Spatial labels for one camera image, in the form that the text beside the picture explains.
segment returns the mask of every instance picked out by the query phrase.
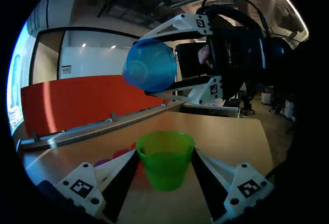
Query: green plastic cup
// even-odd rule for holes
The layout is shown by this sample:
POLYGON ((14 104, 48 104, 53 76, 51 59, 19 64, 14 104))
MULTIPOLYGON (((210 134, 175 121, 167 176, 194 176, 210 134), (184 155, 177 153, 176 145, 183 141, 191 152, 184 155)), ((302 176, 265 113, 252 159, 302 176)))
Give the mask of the green plastic cup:
POLYGON ((136 149, 151 185, 160 191, 172 191, 184 181, 194 139, 176 131, 151 132, 137 140, 136 149))

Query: blue plastic cup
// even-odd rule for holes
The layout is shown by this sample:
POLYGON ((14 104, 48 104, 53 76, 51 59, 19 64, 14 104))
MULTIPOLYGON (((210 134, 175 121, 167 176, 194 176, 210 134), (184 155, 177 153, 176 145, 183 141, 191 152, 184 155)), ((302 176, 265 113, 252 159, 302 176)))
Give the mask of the blue plastic cup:
POLYGON ((137 42, 127 56, 123 67, 124 80, 150 92, 167 89, 177 73, 177 62, 172 50, 156 39, 137 42))

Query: red wall panel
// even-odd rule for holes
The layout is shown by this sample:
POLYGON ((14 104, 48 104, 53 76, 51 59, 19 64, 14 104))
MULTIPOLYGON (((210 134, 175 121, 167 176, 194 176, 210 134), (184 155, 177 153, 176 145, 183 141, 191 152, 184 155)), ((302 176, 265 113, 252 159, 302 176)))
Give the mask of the red wall panel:
POLYGON ((128 85, 121 75, 90 76, 38 83, 21 89, 29 136, 58 132, 163 103, 128 85))

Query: desk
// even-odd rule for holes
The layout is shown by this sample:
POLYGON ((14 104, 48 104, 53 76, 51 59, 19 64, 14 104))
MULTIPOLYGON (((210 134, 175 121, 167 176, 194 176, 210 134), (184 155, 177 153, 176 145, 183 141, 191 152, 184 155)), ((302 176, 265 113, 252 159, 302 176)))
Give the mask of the desk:
POLYGON ((239 118, 240 116, 239 107, 227 107, 224 106, 224 102, 212 102, 210 104, 200 104, 200 105, 184 103, 182 110, 184 113, 204 114, 204 115, 213 115, 213 116, 222 116, 222 117, 239 118))
MULTIPOLYGON (((24 166, 31 180, 58 183, 82 162, 94 164, 129 149, 141 135, 158 130, 185 132, 208 155, 236 166, 248 162, 266 175, 272 157, 259 120, 164 112, 147 120, 78 143, 29 152, 24 166)), ((173 192, 154 190, 139 168, 127 194, 118 223, 210 223, 199 182, 190 165, 183 185, 173 192)))

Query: floor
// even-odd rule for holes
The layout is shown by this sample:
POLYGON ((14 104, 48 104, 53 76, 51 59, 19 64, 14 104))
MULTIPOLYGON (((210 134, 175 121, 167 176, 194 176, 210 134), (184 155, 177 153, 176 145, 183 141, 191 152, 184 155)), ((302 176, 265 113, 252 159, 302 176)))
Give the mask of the floor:
POLYGON ((244 116, 245 114, 242 112, 242 117, 240 117, 260 120, 269 142, 273 166, 275 167, 286 158, 287 150, 291 145, 294 135, 293 131, 286 131, 292 127, 293 121, 283 115, 276 115, 273 112, 269 112, 271 107, 262 104, 261 99, 258 97, 254 98, 251 104, 253 110, 255 110, 255 114, 249 113, 248 116, 244 116))

